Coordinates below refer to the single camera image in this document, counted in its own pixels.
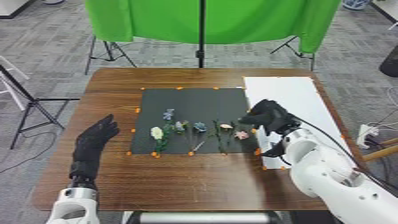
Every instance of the white wall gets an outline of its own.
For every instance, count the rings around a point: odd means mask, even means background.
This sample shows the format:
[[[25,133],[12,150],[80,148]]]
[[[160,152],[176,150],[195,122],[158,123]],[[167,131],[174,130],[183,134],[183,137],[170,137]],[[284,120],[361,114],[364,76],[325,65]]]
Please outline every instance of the white wall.
[[[28,0],[0,0],[0,16],[9,16]]]
[[[378,8],[398,20],[398,0],[373,1]]]

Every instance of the white paper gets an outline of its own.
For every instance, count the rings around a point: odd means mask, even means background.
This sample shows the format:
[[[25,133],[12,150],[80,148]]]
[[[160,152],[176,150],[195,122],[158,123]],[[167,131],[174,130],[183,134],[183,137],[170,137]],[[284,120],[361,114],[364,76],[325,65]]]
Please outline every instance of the white paper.
[[[314,88],[313,79],[309,77],[245,77],[245,88],[250,107],[263,99],[275,100],[288,112],[318,126],[348,150],[339,128]],[[305,124],[302,124],[302,128],[309,129],[320,141],[332,148],[337,148],[334,142],[318,130]],[[273,133],[266,137],[263,129],[259,129],[256,135],[261,151],[265,152],[270,149],[270,143],[279,142],[281,136]],[[289,167],[279,158],[266,157],[263,157],[263,165],[268,169],[281,169],[281,166]]]

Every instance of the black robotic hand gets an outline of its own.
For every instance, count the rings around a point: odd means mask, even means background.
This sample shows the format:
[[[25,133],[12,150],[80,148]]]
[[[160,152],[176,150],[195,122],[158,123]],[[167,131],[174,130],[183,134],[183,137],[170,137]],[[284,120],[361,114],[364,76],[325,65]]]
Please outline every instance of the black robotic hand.
[[[261,100],[252,107],[250,112],[240,118],[240,123],[252,124],[256,129],[263,125],[266,136],[272,131],[277,134],[284,134],[284,131],[291,129],[291,127],[300,126],[295,116],[272,100]]]
[[[119,128],[114,122],[114,115],[110,114],[76,138],[69,178],[83,177],[90,180],[96,179],[105,144],[117,134]]]

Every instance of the wooden table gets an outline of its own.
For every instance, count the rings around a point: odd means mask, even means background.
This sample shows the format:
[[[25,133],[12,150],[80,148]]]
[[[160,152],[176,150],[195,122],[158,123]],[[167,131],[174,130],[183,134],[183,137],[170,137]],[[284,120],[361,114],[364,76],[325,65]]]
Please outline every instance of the wooden table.
[[[98,187],[101,210],[144,211],[259,211],[323,210],[325,204],[295,188],[288,170],[261,169],[261,159],[249,154],[126,155],[140,107],[140,88],[211,88],[243,86],[241,76],[311,77],[327,108],[357,159],[359,149],[313,73],[298,69],[165,69],[106,68],[89,83],[67,129],[41,177],[34,205],[50,210],[67,172],[74,139],[106,114],[115,115],[121,134],[101,156]]]

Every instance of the green backdrop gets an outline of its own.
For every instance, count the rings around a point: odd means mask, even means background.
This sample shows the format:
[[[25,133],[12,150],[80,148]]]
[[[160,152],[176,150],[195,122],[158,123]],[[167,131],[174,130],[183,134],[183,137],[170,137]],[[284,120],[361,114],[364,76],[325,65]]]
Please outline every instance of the green backdrop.
[[[206,44],[277,40],[297,35],[300,52],[314,53],[339,0],[206,0]],[[199,0],[85,0],[96,37],[133,36],[197,43]]]

